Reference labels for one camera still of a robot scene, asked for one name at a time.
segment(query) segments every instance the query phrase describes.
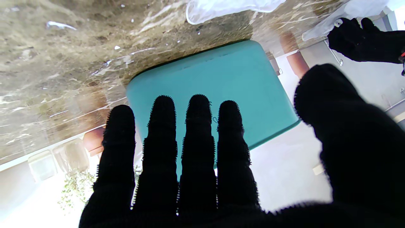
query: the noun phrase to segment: teal box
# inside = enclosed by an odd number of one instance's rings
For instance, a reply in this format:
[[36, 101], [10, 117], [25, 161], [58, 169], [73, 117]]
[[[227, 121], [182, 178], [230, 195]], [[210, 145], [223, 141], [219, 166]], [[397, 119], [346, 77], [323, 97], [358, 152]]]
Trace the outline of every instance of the teal box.
[[178, 179], [181, 175], [185, 114], [188, 101], [194, 94], [207, 96], [212, 104], [215, 143], [218, 141], [218, 110], [226, 100], [233, 100], [239, 105], [245, 128], [244, 139], [249, 149], [288, 131], [300, 121], [266, 53], [255, 41], [211, 49], [144, 71], [134, 77], [127, 87], [136, 128], [143, 142], [147, 137], [154, 100], [160, 95], [173, 98], [177, 114]]

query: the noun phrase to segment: marble countertop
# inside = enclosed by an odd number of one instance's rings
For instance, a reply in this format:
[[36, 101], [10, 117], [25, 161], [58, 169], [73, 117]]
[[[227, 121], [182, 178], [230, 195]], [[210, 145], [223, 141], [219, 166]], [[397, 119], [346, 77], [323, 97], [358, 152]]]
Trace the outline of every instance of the marble countertop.
[[104, 124], [152, 66], [242, 39], [270, 59], [315, 44], [303, 32], [347, 1], [287, 0], [191, 25], [187, 1], [3, 0], [0, 165]]

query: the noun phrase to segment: white wall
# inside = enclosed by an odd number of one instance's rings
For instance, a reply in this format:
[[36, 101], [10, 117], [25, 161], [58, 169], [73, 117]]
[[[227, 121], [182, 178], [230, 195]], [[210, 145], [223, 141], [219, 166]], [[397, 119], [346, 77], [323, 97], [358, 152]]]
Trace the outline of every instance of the white wall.
[[0, 221], [28, 199], [38, 188], [28, 162], [0, 172]]
[[[385, 30], [382, 20], [377, 20], [375, 24], [381, 30]], [[309, 67], [324, 63], [334, 64], [346, 74], [366, 101], [384, 110], [405, 99], [405, 95], [400, 92], [401, 88], [405, 88], [405, 77], [401, 76], [402, 65], [384, 62], [355, 62], [334, 52], [339, 59], [343, 59], [343, 66], [337, 64], [323, 42], [301, 50]]]

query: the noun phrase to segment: black gloved hand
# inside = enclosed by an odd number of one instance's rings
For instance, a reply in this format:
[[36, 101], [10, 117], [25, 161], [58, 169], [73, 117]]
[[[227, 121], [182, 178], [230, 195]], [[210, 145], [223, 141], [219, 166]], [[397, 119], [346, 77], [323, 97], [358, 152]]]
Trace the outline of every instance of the black gloved hand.
[[405, 31], [380, 31], [369, 18], [361, 21], [341, 18], [343, 24], [329, 33], [329, 47], [357, 62], [400, 64], [405, 47]]
[[211, 223], [228, 214], [262, 215], [238, 105], [225, 101], [219, 109], [218, 178], [213, 169], [211, 121], [209, 100], [194, 95], [186, 113], [183, 169], [178, 183], [175, 105], [168, 96], [156, 98], [144, 140], [143, 171], [130, 209], [135, 186], [134, 115], [126, 105], [113, 108], [104, 133], [94, 193], [79, 227], [179, 227]]

